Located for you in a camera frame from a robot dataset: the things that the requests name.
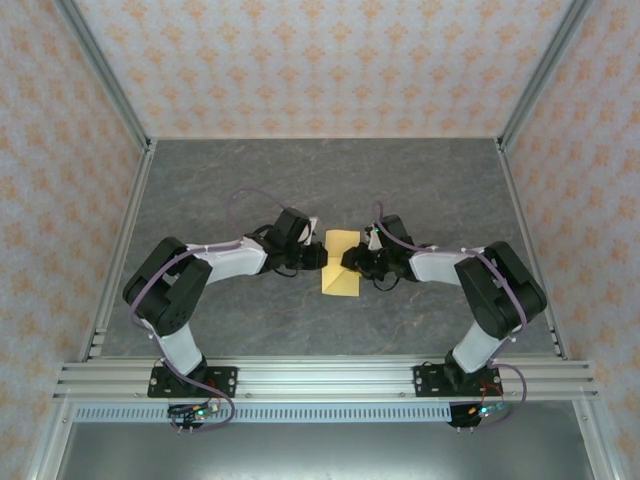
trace yellow block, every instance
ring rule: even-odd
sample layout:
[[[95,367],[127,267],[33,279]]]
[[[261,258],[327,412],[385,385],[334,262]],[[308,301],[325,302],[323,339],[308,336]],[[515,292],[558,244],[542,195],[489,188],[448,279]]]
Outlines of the yellow block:
[[[328,259],[322,269],[322,293],[357,297],[360,295],[360,274],[340,265],[342,255],[360,243],[360,232],[329,230],[325,240]]]

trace black mounting plate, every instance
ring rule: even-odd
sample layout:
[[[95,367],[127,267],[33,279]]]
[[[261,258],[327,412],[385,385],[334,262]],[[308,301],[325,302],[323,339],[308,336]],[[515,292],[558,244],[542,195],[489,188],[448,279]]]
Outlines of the black mounting plate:
[[[223,391],[229,397],[236,395],[238,384],[237,367],[207,367],[204,381],[213,380],[215,388]],[[147,390],[149,398],[208,398],[211,393],[190,384],[181,383],[167,367],[154,367],[151,370],[151,380]]]
[[[486,392],[482,391],[483,381],[502,389],[502,381],[496,382],[496,377],[500,378],[497,368],[482,368],[472,375],[467,375],[464,384],[459,385],[456,390],[444,375],[444,364],[424,364],[413,367],[413,387],[416,397],[481,397],[483,393],[486,397],[499,397],[500,394],[492,388]]]

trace orange floral pattern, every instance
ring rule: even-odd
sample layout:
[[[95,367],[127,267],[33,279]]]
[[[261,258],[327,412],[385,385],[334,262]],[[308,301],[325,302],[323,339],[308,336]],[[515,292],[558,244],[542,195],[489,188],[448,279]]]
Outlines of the orange floral pattern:
[[[78,3],[152,136],[491,137],[571,1]]]
[[[640,9],[595,2],[510,152],[555,312],[640,472]]]
[[[0,477],[22,479],[95,314],[139,152],[53,2],[3,1],[0,45]]]

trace gray marble floor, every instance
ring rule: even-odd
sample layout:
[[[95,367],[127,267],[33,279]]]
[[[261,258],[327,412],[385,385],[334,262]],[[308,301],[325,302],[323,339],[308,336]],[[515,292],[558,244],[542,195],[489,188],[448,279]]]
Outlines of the gray marble floor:
[[[489,139],[161,141],[120,292],[165,236],[185,243],[233,239],[225,203],[243,186],[319,216],[322,239],[327,229],[362,230],[379,199],[416,242],[479,246],[502,239],[526,258]],[[243,232],[279,213],[255,194],[241,198],[234,212]],[[270,273],[207,287],[191,320],[198,345],[211,356],[443,354],[473,321],[458,287],[401,282],[384,293],[363,281],[359,297],[345,298],[322,295],[320,278],[320,272],[294,279]],[[126,317],[118,296],[103,355],[156,354]],[[511,351],[552,352],[545,319],[536,319]]]

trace patterned wallpaper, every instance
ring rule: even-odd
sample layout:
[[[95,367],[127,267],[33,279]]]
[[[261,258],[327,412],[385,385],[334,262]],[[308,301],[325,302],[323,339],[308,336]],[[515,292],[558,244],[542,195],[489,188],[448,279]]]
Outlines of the patterned wallpaper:
[[[640,478],[640,5],[594,3],[510,153],[556,312]]]
[[[22,480],[102,288],[137,148],[51,0],[0,3],[0,477]]]
[[[491,137],[570,0],[79,0],[151,136]]]

